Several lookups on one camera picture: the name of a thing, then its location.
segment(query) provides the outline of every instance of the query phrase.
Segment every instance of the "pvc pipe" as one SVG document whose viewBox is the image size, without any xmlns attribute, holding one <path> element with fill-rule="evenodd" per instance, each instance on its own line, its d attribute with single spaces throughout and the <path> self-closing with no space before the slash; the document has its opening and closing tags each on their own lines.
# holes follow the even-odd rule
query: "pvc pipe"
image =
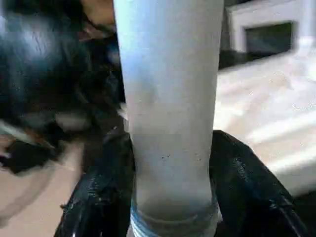
<svg viewBox="0 0 316 237">
<path fill-rule="evenodd" d="M 136 158 L 136 236 L 212 236 L 209 181 L 222 0 L 115 0 Z"/>
</svg>

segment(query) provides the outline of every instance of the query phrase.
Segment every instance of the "dark hair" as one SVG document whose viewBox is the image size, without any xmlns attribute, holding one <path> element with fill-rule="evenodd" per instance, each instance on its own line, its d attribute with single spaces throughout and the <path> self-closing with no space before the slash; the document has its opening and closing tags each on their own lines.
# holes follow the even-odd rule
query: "dark hair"
<svg viewBox="0 0 316 237">
<path fill-rule="evenodd" d="M 0 14 L 1 117 L 68 106 L 91 64 L 77 36 L 80 1 L 4 0 Z"/>
</svg>

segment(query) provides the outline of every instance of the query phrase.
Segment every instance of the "white surface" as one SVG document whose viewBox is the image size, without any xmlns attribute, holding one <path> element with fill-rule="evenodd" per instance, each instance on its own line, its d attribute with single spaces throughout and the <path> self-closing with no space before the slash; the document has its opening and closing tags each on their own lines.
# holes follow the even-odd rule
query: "white surface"
<svg viewBox="0 0 316 237">
<path fill-rule="evenodd" d="M 246 52 L 244 28 L 294 21 L 293 47 L 313 44 L 315 34 L 315 0 L 255 0 L 228 8 L 232 50 Z"/>
<path fill-rule="evenodd" d="M 247 143 L 298 195 L 316 186 L 316 84 L 291 87 L 291 57 L 220 72 L 214 129 Z"/>
</svg>

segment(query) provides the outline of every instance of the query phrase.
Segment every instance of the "white furniture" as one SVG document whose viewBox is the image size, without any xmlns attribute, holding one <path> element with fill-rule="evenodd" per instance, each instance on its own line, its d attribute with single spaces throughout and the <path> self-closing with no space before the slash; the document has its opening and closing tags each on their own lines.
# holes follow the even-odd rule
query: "white furniture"
<svg viewBox="0 0 316 237">
<path fill-rule="evenodd" d="M 296 22 L 292 47 L 314 43 L 315 0 L 254 0 L 228 7 L 232 50 L 247 52 L 244 28 Z"/>
</svg>

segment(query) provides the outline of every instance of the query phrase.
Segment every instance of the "white pipe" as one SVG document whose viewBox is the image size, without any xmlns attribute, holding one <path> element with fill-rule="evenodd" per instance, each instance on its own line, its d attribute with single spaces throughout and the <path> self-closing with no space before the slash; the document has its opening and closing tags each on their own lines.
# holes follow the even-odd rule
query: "white pipe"
<svg viewBox="0 0 316 237">
<path fill-rule="evenodd" d="M 212 234 L 208 166 L 223 1 L 115 0 L 115 13 L 137 168 L 134 233 Z"/>
</svg>

